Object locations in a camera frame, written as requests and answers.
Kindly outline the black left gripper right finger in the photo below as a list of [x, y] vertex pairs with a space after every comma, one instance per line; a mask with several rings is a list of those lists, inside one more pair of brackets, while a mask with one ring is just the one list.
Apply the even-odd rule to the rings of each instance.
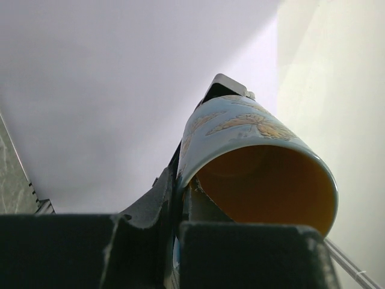
[[339, 288], [320, 233], [309, 226], [235, 223], [197, 178], [179, 226], [180, 288]]

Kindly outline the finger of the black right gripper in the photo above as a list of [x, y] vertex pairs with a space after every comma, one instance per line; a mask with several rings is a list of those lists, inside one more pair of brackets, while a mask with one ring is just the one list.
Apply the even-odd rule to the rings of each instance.
[[246, 86], [244, 86], [240, 82], [235, 81], [234, 79], [228, 77], [225, 74], [218, 73], [212, 80], [209, 88], [205, 93], [205, 96], [198, 103], [196, 108], [201, 106], [201, 104], [203, 104], [204, 102], [207, 102], [213, 98], [227, 95], [237, 95], [255, 100], [255, 94], [251, 91], [248, 91]]

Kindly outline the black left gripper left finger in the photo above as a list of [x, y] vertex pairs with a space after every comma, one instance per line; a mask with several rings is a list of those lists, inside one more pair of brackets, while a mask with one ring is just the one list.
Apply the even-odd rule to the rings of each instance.
[[119, 214], [1, 216], [2, 288], [163, 288], [174, 172]]

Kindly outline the blue mug orange inside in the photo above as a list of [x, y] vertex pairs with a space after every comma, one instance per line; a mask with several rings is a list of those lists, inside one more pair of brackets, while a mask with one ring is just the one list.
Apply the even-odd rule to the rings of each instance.
[[306, 225], [323, 237], [337, 215], [326, 163], [256, 101], [227, 95], [199, 105], [180, 144], [176, 202], [201, 189], [238, 223]]

